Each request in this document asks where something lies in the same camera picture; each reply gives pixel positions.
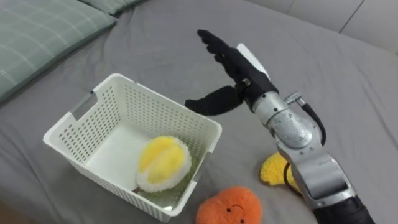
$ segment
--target green plaid pillow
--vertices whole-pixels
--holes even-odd
[[[0,0],[0,102],[115,21],[76,0]]]
[[[79,0],[85,2],[103,12],[115,14],[128,6],[132,6],[142,0]]]

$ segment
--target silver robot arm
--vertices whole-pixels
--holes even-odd
[[[293,177],[311,209],[334,205],[356,195],[337,161],[324,150],[318,126],[289,106],[305,106],[301,94],[283,100],[276,92],[258,99],[253,112],[276,140],[280,154],[292,166]]]
[[[374,224],[343,169],[324,149],[325,128],[301,94],[294,93],[283,100],[265,70],[247,59],[247,52],[228,46],[207,30],[199,30],[198,35],[235,86],[225,86],[199,100],[187,100],[185,106],[214,116],[245,102],[292,166],[300,194],[319,224]],[[298,103],[313,120],[294,112],[289,106],[292,103]]]

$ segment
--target black cable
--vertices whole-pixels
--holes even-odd
[[[284,169],[284,182],[285,182],[285,185],[293,192],[293,193],[295,193],[297,196],[299,196],[299,197],[303,197],[303,195],[296,189],[296,188],[294,188],[290,183],[289,183],[289,181],[287,180],[287,171],[289,170],[289,167],[290,167],[290,163],[286,163],[286,166],[285,166],[285,169]]]
[[[321,131],[321,145],[324,146],[326,142],[326,130],[323,126],[321,119],[315,113],[315,111],[311,108],[311,106],[306,103],[301,107],[318,125],[319,130]]]

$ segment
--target white wall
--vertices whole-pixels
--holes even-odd
[[[286,14],[294,0],[247,0],[260,6]]]
[[[294,0],[287,14],[339,32],[363,1],[364,0]]]
[[[398,52],[398,0],[247,0]]]
[[[365,0],[342,34],[398,51],[398,0]]]

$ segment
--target gray bedsheet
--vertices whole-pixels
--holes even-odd
[[[44,147],[44,133],[109,74],[118,72],[183,103],[231,83],[195,31],[243,42],[281,95],[300,90],[328,131],[333,154],[377,223],[398,223],[398,59],[240,0],[152,0],[43,74],[0,108],[0,200],[42,223],[158,223],[75,171]],[[214,118],[223,135],[182,214],[232,185],[262,201],[263,223],[315,223],[301,199],[258,181],[276,152],[246,106]]]

